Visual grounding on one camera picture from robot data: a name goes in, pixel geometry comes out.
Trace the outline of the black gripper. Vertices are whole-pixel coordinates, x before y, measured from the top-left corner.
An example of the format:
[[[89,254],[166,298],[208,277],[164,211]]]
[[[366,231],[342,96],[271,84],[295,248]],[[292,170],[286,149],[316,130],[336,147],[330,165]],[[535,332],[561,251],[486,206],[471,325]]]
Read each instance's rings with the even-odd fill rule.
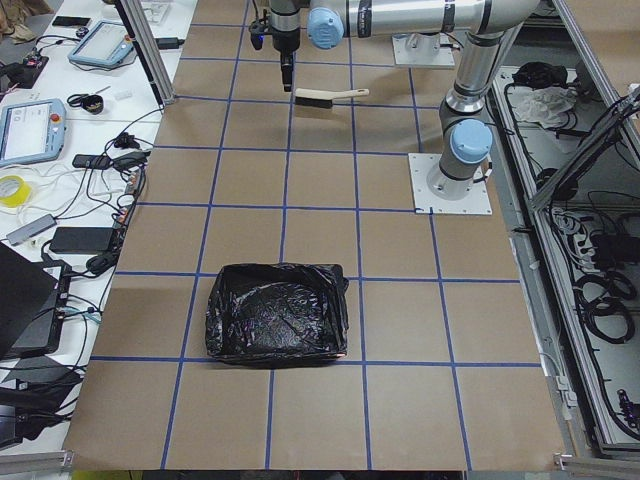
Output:
[[[300,14],[298,12],[272,12],[269,21],[273,46],[280,52],[283,91],[291,92],[293,85],[293,53],[300,46]]]

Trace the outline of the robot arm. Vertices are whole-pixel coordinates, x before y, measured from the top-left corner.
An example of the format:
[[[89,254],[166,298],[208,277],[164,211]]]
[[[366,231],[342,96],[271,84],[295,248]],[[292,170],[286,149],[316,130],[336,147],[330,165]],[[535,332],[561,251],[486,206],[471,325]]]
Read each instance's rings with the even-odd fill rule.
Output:
[[[342,39],[389,36],[401,66],[451,67],[442,101],[443,152],[427,181],[445,199],[464,197],[481,181],[493,137],[478,120],[498,67],[535,1],[269,1],[251,26],[254,40],[271,37],[280,54],[285,90],[292,86],[295,52],[306,35],[318,49]]]

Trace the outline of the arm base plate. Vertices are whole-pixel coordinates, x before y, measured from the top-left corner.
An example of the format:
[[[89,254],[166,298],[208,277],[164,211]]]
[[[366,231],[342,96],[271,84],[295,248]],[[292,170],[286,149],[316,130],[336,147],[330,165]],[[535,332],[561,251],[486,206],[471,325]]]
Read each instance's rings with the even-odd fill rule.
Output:
[[[445,70],[455,67],[452,47],[445,34],[396,34],[391,39],[395,64],[399,67]]]
[[[478,165],[471,179],[457,181],[440,169],[440,154],[409,153],[409,173],[416,214],[490,216],[485,172]]]

